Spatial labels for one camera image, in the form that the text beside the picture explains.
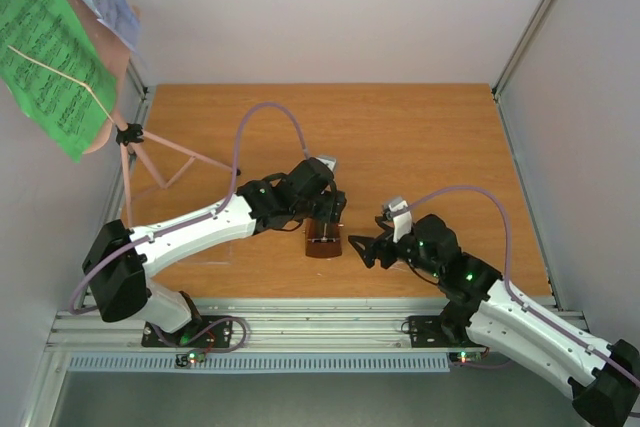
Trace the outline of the clear plastic metronome cover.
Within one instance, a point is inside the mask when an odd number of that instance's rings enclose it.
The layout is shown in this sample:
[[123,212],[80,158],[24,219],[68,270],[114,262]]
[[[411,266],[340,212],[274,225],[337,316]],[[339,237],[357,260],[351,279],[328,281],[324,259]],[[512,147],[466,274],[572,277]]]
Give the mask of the clear plastic metronome cover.
[[232,244],[224,243],[198,253],[192,254],[179,261],[184,265],[230,265],[232,262]]

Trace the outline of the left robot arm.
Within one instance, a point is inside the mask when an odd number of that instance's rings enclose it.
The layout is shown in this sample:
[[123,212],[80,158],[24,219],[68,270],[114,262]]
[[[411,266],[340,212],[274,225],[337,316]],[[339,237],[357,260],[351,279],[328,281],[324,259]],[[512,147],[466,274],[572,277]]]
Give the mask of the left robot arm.
[[336,224],[346,204],[336,187],[336,159],[309,157],[288,173],[250,181],[228,199],[153,225],[120,220],[99,231],[83,264],[101,319],[140,319],[179,345],[195,342],[204,325],[193,300],[155,282],[165,268],[209,248],[282,231],[310,219]]

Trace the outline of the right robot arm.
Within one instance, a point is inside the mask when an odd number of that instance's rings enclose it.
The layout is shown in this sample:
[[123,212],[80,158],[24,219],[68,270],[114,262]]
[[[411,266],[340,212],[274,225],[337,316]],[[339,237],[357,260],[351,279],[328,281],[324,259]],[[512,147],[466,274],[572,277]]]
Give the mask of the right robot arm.
[[536,373],[571,399],[592,426],[622,426],[639,398],[639,351],[610,343],[542,307],[500,271],[461,250],[436,215],[387,225],[379,236],[348,240],[366,267],[401,261],[434,276],[448,300],[440,314],[444,337],[498,352]]

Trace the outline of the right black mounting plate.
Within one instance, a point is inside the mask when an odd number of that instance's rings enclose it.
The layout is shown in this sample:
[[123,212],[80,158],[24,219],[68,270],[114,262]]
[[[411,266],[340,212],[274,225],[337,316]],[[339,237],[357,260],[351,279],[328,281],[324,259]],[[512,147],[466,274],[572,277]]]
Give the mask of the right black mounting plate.
[[409,316],[405,331],[412,348],[448,348],[449,338],[442,329],[439,316]]

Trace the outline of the black mounting plate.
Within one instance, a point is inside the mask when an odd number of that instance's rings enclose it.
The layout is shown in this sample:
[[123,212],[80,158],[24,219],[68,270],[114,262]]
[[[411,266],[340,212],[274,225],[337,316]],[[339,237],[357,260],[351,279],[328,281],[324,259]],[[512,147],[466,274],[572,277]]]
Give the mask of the black mounting plate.
[[412,348],[448,348],[449,338],[442,329],[439,316],[409,316],[405,331]]
[[146,323],[141,345],[146,348],[226,349],[231,345],[232,334],[233,321],[229,317],[205,315],[173,333]]

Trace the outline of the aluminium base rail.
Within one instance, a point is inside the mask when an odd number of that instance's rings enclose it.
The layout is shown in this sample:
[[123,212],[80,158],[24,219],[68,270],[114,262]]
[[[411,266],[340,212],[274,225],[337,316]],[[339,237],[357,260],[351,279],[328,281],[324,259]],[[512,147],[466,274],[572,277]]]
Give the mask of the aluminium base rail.
[[[445,298],[198,298],[203,314],[245,319],[242,353],[406,352],[401,332],[412,315],[437,315]],[[142,352],[144,322],[105,323],[96,312],[56,314],[47,352]]]

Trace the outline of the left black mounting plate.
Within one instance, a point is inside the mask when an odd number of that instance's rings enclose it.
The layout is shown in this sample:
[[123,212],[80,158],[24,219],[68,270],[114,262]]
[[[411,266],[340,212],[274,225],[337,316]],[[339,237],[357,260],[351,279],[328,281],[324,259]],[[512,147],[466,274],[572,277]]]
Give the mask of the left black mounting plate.
[[173,333],[146,323],[141,345],[146,348],[226,349],[231,345],[232,334],[233,321],[229,317],[205,315]]

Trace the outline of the brown wooden metronome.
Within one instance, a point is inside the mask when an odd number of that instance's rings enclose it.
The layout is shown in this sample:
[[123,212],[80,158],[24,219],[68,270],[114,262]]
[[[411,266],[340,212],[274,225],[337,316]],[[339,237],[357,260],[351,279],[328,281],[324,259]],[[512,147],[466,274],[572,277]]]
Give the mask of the brown wooden metronome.
[[340,257],[341,224],[309,219],[305,226],[305,255],[314,259]]

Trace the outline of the green sheet music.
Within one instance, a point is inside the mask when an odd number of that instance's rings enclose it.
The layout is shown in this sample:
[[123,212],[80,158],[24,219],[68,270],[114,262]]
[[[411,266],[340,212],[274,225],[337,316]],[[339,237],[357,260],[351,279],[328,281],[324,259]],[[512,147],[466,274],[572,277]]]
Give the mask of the green sheet music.
[[117,80],[67,0],[1,0],[1,79],[75,162],[117,101]]

